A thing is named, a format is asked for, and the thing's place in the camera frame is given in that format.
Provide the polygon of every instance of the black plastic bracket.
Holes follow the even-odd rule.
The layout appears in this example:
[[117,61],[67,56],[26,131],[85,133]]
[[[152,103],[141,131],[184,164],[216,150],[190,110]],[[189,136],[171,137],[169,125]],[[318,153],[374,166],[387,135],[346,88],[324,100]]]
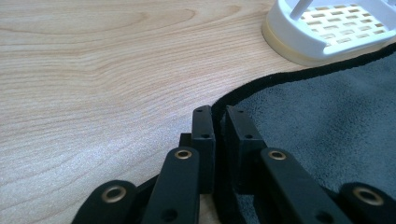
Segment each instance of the black plastic bracket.
[[191,147],[171,150],[148,201],[143,224],[197,223],[199,154]]
[[351,223],[289,152],[265,148],[260,159],[260,193],[274,199],[283,223]]
[[339,203],[356,223],[396,223],[396,202],[382,190],[370,185],[343,185],[340,189]]
[[191,147],[201,156],[200,193],[212,193],[215,185],[216,137],[209,105],[198,107],[192,112]]
[[254,193],[254,161],[266,145],[244,110],[227,106],[225,142],[233,187],[238,193]]
[[73,224],[133,223],[139,212],[133,209],[136,193],[137,188],[130,182],[109,181],[93,191],[79,208]]

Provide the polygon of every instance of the brass grommet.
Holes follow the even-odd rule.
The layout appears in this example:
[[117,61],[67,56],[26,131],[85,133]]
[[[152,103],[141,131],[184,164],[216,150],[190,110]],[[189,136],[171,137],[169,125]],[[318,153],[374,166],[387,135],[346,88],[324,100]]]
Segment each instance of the brass grommet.
[[[117,191],[116,195],[111,195],[109,196],[109,193],[113,190]],[[105,203],[116,203],[119,200],[121,200],[123,197],[126,195],[126,189],[122,186],[119,185],[114,185],[108,187],[103,193],[102,193],[102,200]]]
[[175,153],[176,158],[181,160],[186,160],[192,156],[192,153],[188,150],[181,149]]
[[382,199],[381,196],[367,188],[356,187],[353,189],[353,194],[362,202],[370,205],[380,206],[384,204],[384,199]]
[[285,153],[275,150],[268,152],[268,156],[277,161],[283,161],[286,159]]

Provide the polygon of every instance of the wood grain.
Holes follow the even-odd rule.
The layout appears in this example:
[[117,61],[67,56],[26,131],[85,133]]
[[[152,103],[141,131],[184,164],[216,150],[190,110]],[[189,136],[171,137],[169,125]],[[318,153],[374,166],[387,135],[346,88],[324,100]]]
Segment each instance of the wood grain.
[[0,222],[70,223],[99,185],[158,174],[195,107],[303,69],[262,38],[273,3],[1,1]]

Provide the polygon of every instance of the white plastic object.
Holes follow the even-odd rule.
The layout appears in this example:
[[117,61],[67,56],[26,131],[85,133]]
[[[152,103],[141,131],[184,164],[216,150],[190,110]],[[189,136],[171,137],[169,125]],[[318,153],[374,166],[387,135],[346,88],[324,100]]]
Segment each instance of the white plastic object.
[[268,44],[317,66],[380,49],[396,36],[396,0],[277,0],[262,24]]

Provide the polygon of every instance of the black fabric edge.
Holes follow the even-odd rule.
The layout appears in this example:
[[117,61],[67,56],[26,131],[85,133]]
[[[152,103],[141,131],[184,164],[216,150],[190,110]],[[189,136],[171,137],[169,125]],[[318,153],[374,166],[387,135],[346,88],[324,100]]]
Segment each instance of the black fabric edge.
[[221,136],[220,122],[224,116],[227,105],[237,105],[242,100],[252,94],[265,88],[278,84],[305,80],[313,77],[321,77],[330,73],[347,70],[358,67],[385,58],[396,51],[396,43],[386,46],[385,48],[361,55],[357,58],[349,59],[339,63],[331,63],[320,67],[308,68],[296,72],[276,73],[266,77],[255,79],[219,98],[212,105],[212,119],[217,139],[217,156],[216,156],[216,179],[213,201],[216,206],[219,220],[221,223],[246,223],[242,216],[236,195],[233,192],[229,171],[225,155],[224,142]]

